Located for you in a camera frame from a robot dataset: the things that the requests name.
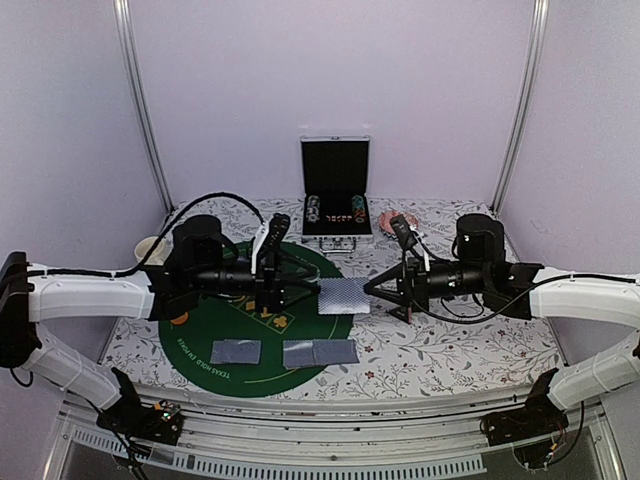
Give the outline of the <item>orange big blind button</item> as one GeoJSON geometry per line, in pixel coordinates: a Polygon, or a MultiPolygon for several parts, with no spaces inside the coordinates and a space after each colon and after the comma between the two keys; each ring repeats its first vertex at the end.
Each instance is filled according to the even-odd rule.
{"type": "Polygon", "coordinates": [[[185,312],[182,315],[179,315],[178,317],[172,319],[170,323],[172,325],[182,325],[187,322],[188,318],[189,318],[189,313],[185,312]]]}

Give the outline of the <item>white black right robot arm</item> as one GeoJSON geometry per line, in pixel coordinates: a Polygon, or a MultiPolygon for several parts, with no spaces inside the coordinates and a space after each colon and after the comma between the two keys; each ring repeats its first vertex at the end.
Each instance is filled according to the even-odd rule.
{"type": "Polygon", "coordinates": [[[432,299],[479,294],[491,316],[573,318],[631,328],[617,344],[536,380],[516,421],[527,436],[539,435],[554,422],[556,412],[639,379],[636,275],[575,273],[506,261],[436,261],[426,266],[409,258],[368,281],[364,291],[406,311],[428,312],[432,299]]]}

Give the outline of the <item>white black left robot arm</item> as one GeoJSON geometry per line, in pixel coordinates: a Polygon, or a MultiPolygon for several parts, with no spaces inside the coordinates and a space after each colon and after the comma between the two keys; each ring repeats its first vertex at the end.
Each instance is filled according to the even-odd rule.
{"type": "Polygon", "coordinates": [[[319,293],[311,272],[284,274],[287,257],[222,260],[190,267],[140,265],[130,271],[54,269],[11,253],[1,269],[1,365],[36,373],[103,411],[128,434],[148,426],[148,412],[127,375],[108,370],[46,332],[59,318],[129,317],[169,321],[198,306],[202,296],[249,295],[258,312],[290,306],[286,288],[319,293]]]}

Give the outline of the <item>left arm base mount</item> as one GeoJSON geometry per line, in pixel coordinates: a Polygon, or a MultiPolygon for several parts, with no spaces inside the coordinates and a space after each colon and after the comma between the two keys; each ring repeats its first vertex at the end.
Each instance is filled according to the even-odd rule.
{"type": "Polygon", "coordinates": [[[118,381],[120,398],[99,411],[96,425],[127,438],[176,446],[184,424],[181,406],[165,399],[144,406],[129,377],[115,367],[111,371],[118,381]]]}

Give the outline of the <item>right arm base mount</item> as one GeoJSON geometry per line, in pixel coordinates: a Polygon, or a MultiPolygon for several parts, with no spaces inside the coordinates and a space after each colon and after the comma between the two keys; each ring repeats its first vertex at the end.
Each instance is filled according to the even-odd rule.
{"type": "Polygon", "coordinates": [[[563,410],[548,398],[550,383],[559,369],[544,372],[533,384],[524,405],[492,412],[480,420],[480,431],[490,446],[503,445],[542,435],[558,434],[558,440],[548,439],[542,445],[518,447],[514,456],[528,470],[538,470],[553,464],[569,421],[563,410]]]}

